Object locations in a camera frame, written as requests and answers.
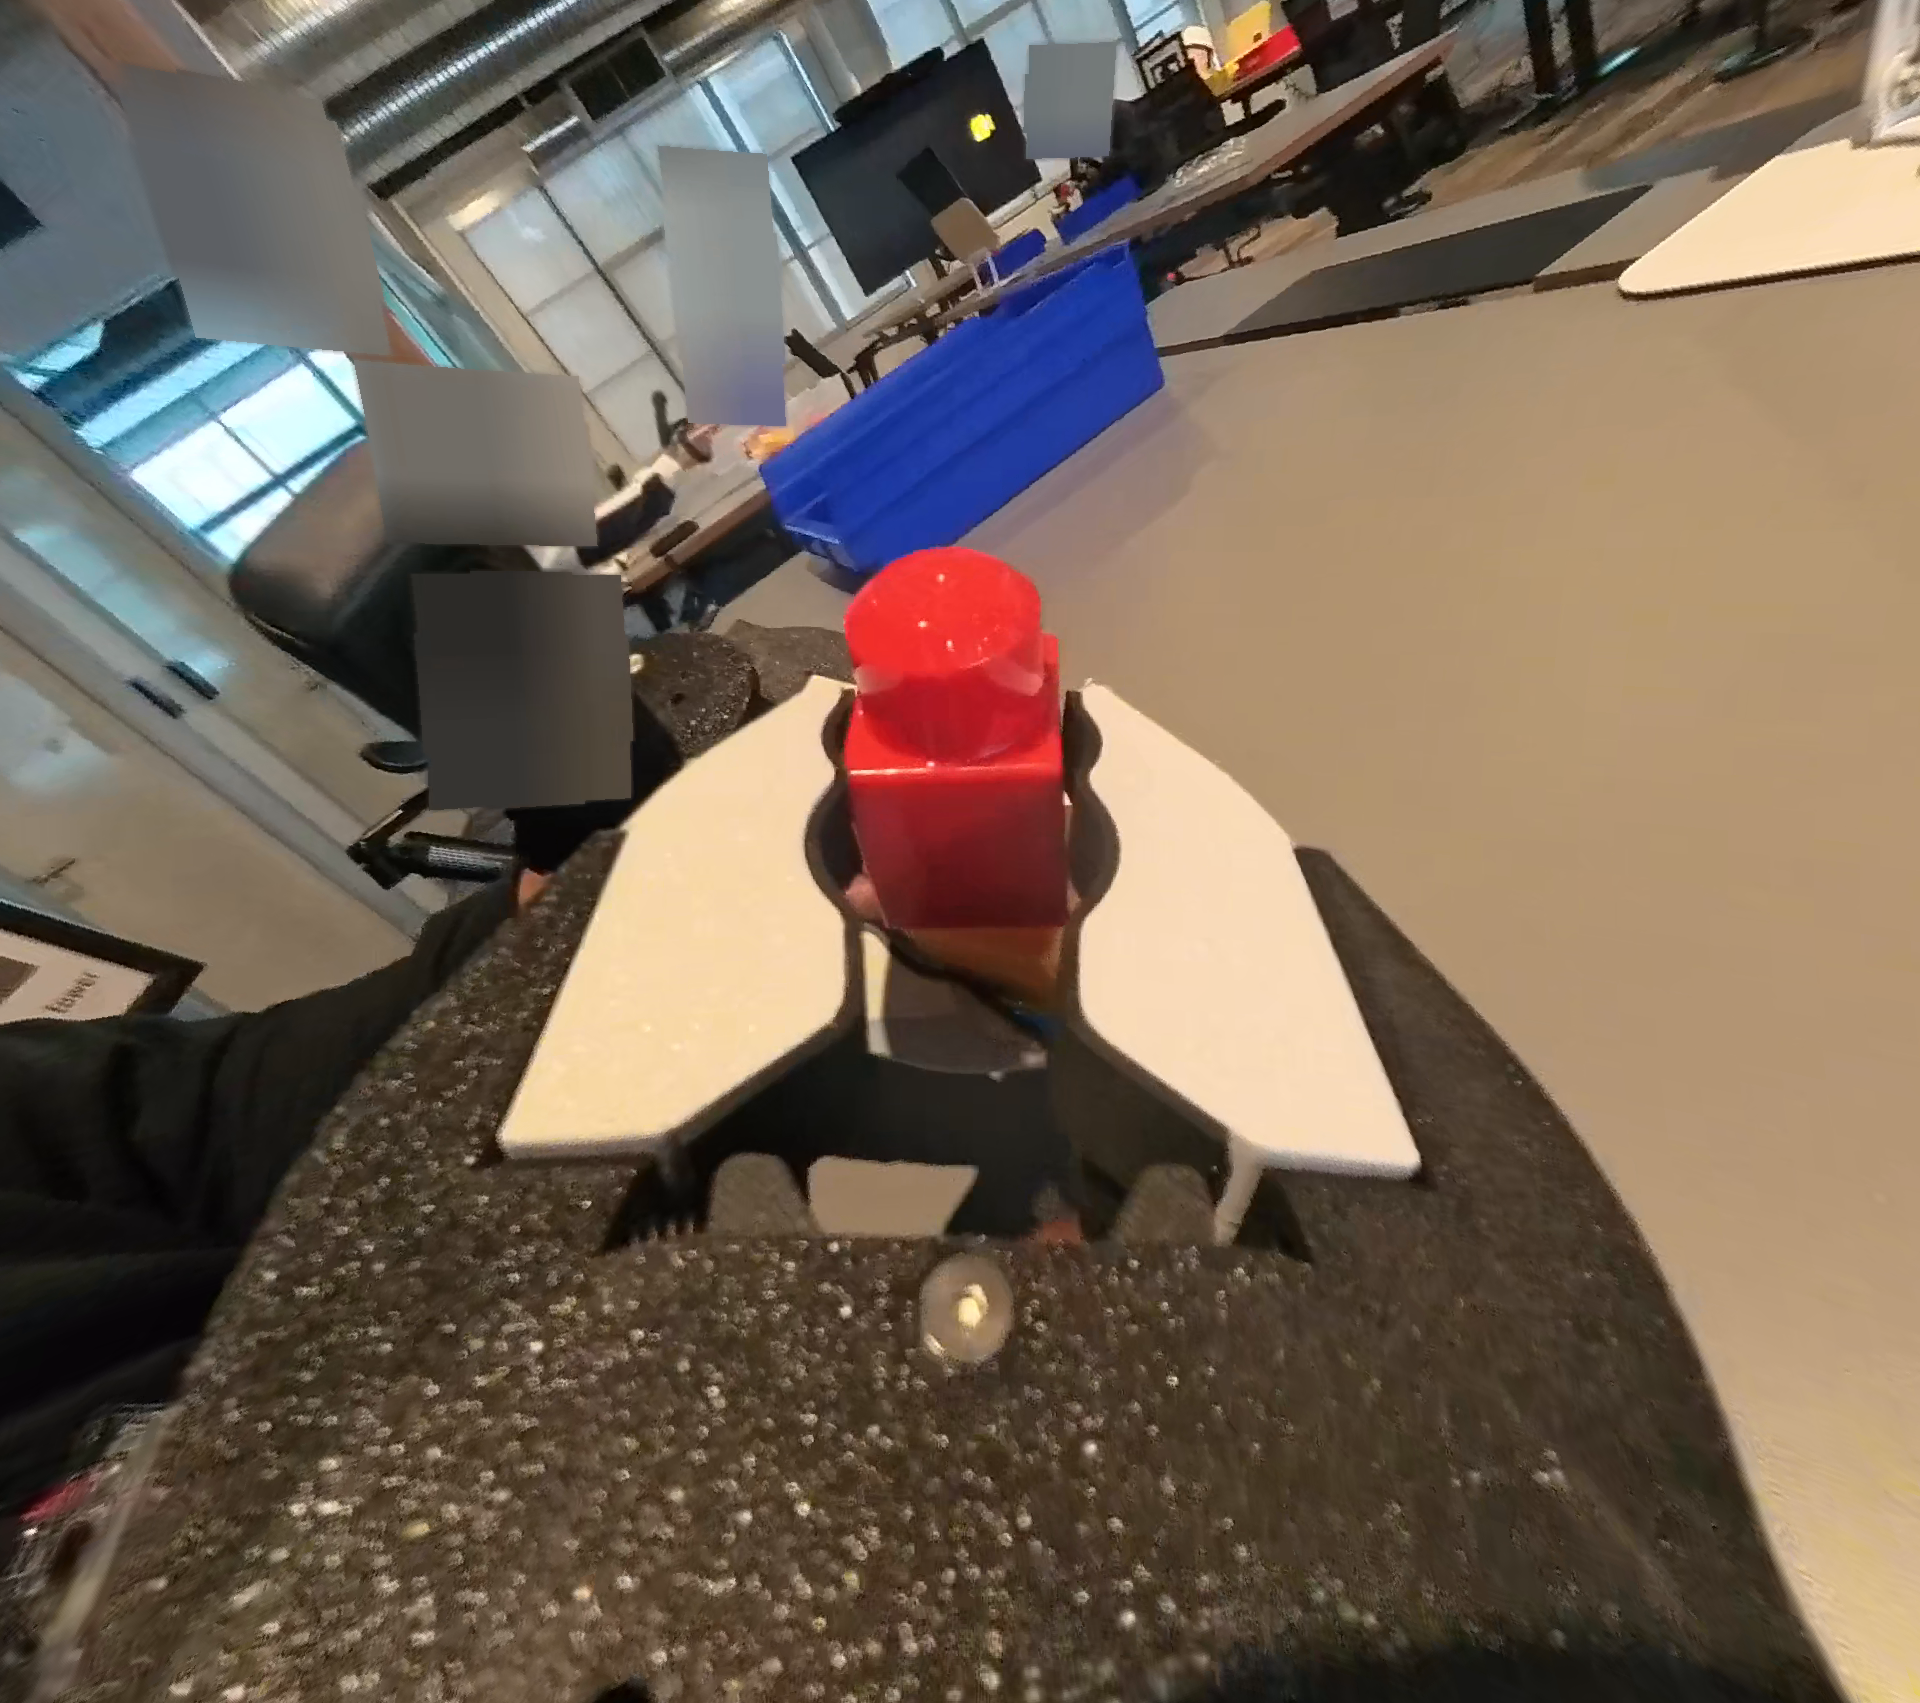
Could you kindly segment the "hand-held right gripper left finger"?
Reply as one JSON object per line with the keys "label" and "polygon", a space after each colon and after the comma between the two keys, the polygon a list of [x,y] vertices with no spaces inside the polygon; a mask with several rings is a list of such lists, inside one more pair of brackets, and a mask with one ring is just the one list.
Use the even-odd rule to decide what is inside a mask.
{"label": "hand-held right gripper left finger", "polygon": [[851,921],[808,859],[847,693],[807,677],[626,819],[495,1133],[504,1159],[675,1151],[847,1025]]}

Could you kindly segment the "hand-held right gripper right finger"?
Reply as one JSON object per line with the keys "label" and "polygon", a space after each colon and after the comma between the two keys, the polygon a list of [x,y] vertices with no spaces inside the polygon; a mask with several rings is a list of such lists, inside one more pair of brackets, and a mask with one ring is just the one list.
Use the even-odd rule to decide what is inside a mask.
{"label": "hand-held right gripper right finger", "polygon": [[1303,857],[1228,771],[1118,691],[1069,695],[1062,1125],[1089,1175],[1271,1227],[1294,1173],[1425,1169]]}

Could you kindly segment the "red single-stud block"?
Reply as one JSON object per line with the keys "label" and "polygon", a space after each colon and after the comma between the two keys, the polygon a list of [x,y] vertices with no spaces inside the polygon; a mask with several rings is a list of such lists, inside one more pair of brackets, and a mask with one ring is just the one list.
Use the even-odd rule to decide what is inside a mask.
{"label": "red single-stud block", "polygon": [[1041,589],[978,549],[925,549],[863,585],[845,637],[843,771],[883,921],[1062,927],[1064,695]]}

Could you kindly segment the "blue plastic bin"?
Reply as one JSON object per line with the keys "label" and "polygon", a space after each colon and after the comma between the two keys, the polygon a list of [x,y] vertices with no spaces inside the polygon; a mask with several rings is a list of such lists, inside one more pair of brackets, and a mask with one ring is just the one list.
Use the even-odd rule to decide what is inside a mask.
{"label": "blue plastic bin", "polygon": [[1165,386],[1140,272],[1108,246],[1020,288],[774,454],[773,516],[855,575],[962,543]]}

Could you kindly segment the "black office chair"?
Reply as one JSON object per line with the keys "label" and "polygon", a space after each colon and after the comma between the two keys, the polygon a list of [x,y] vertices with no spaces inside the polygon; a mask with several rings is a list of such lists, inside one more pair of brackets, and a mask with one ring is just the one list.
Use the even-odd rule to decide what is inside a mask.
{"label": "black office chair", "polygon": [[391,541],[373,446],[356,442],[228,569],[255,631],[407,735],[420,731],[415,583],[454,547]]}

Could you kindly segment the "black monitor screen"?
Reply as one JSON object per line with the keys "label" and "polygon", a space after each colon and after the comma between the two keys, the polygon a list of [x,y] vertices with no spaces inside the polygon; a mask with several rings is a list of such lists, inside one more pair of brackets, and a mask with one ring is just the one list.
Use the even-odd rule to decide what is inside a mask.
{"label": "black monitor screen", "polygon": [[928,52],[863,90],[792,166],[867,294],[936,258],[936,212],[966,200],[992,218],[1043,182],[978,40]]}

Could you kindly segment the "black framed sign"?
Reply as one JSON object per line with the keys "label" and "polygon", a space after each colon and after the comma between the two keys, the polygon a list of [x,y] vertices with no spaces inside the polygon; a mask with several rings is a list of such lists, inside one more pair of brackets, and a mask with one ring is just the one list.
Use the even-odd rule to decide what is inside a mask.
{"label": "black framed sign", "polygon": [[3,901],[3,1023],[171,1013],[205,965]]}

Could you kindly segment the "black mat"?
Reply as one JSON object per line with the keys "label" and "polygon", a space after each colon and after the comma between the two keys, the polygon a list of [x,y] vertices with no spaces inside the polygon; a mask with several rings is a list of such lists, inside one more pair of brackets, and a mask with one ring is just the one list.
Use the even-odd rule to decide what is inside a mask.
{"label": "black mat", "polygon": [[1217,342],[1245,344],[1384,322],[1416,306],[1450,306],[1524,288],[1646,192],[1646,184],[1621,186],[1499,224],[1322,266]]}

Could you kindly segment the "white mat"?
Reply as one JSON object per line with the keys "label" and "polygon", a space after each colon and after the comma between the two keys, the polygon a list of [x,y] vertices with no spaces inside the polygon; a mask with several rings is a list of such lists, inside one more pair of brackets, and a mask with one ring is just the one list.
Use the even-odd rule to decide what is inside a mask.
{"label": "white mat", "polygon": [[1637,302],[1841,276],[1918,258],[1918,146],[1836,132],[1734,184],[1618,278]]}

